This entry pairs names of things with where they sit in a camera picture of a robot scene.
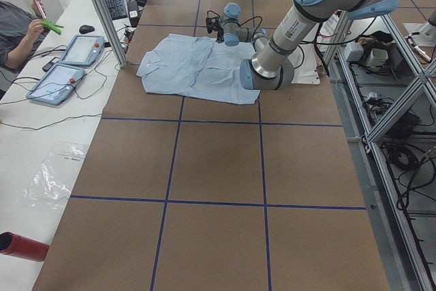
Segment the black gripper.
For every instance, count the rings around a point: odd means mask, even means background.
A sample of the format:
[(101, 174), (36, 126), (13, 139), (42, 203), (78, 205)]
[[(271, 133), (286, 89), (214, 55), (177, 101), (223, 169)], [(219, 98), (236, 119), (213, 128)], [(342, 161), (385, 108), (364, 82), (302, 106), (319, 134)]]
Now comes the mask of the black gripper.
[(217, 41), (224, 41), (224, 36), (223, 36), (223, 29), (218, 29), (217, 30)]

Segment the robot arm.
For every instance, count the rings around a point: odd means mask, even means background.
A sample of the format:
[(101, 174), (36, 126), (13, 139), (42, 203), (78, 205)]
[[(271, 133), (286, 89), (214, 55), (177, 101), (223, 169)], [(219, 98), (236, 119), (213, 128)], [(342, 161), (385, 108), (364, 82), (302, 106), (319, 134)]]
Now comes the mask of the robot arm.
[(373, 18), (391, 13), (400, 0), (293, 0), (293, 6), (267, 38), (260, 29), (244, 29), (238, 21), (240, 7), (225, 6), (217, 22), (227, 46), (250, 42), (255, 50), (240, 65), (240, 83), (247, 90), (279, 90), (289, 86), (294, 67), (288, 57), (317, 23), (327, 21), (337, 10), (351, 20)]

